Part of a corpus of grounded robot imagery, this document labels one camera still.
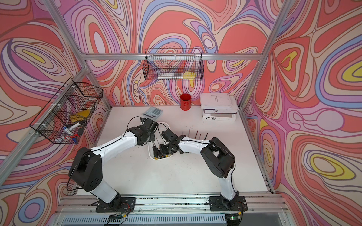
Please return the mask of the white plastic storage box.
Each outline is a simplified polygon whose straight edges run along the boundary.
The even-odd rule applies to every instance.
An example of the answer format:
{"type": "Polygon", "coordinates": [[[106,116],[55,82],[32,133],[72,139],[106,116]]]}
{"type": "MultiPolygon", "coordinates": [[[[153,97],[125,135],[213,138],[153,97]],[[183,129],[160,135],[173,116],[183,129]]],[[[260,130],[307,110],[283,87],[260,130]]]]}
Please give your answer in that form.
{"type": "MultiPolygon", "coordinates": [[[[170,126],[168,123],[166,122],[161,122],[159,123],[159,125],[161,125],[161,129],[169,129],[170,126]]],[[[160,128],[158,127],[156,129],[156,132],[155,132],[155,142],[156,142],[156,147],[157,148],[160,148],[160,145],[161,144],[165,144],[166,142],[163,140],[162,136],[160,135],[161,131],[159,130],[160,128]]],[[[148,154],[149,154],[149,158],[153,161],[162,161],[162,160],[165,160],[165,159],[169,159],[169,158],[172,158],[172,154],[167,154],[165,156],[165,158],[159,158],[159,157],[155,157],[153,155],[153,147],[154,145],[153,144],[147,144],[147,148],[148,148],[148,154]]]]}

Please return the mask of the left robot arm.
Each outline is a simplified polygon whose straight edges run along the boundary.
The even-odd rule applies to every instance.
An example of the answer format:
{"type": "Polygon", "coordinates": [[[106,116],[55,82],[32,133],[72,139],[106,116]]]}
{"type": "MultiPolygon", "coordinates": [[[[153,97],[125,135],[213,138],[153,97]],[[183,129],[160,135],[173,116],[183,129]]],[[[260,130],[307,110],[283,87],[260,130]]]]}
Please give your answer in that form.
{"type": "Polygon", "coordinates": [[[106,204],[114,204],[119,193],[103,178],[103,166],[123,151],[144,146],[153,140],[158,123],[141,118],[141,125],[126,128],[120,136],[93,148],[79,149],[69,170],[69,178],[84,191],[106,204]]]}

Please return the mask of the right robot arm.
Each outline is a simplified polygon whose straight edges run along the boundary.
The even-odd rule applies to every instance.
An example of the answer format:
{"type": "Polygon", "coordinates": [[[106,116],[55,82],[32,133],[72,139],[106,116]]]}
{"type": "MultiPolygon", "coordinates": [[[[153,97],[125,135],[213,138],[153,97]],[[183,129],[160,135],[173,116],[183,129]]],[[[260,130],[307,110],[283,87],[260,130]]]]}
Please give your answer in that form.
{"type": "Polygon", "coordinates": [[[209,170],[219,178],[221,197],[227,201],[235,199],[238,195],[232,182],[232,174],[236,168],[235,156],[220,139],[192,139],[186,135],[177,136],[170,129],[163,131],[161,137],[166,142],[162,150],[167,154],[179,152],[200,155],[209,170]]]}

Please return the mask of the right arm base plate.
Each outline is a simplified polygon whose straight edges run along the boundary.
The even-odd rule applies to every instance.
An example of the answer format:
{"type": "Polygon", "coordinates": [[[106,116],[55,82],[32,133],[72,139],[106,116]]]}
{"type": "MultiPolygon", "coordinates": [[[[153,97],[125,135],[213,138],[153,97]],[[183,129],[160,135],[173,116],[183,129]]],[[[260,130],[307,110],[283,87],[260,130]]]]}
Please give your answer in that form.
{"type": "Polygon", "coordinates": [[[248,211],[245,197],[239,195],[235,195],[231,201],[221,195],[210,196],[209,199],[206,200],[206,204],[210,206],[210,211],[248,211]]]}

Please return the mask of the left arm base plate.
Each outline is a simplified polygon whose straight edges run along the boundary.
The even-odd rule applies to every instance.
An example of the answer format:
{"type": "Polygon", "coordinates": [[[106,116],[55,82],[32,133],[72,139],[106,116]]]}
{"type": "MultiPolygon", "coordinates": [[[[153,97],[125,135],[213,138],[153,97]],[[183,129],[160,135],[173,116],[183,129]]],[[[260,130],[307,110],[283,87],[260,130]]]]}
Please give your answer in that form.
{"type": "Polygon", "coordinates": [[[105,203],[102,200],[98,201],[96,206],[97,213],[131,213],[135,208],[135,197],[116,197],[111,203],[105,203]]]}

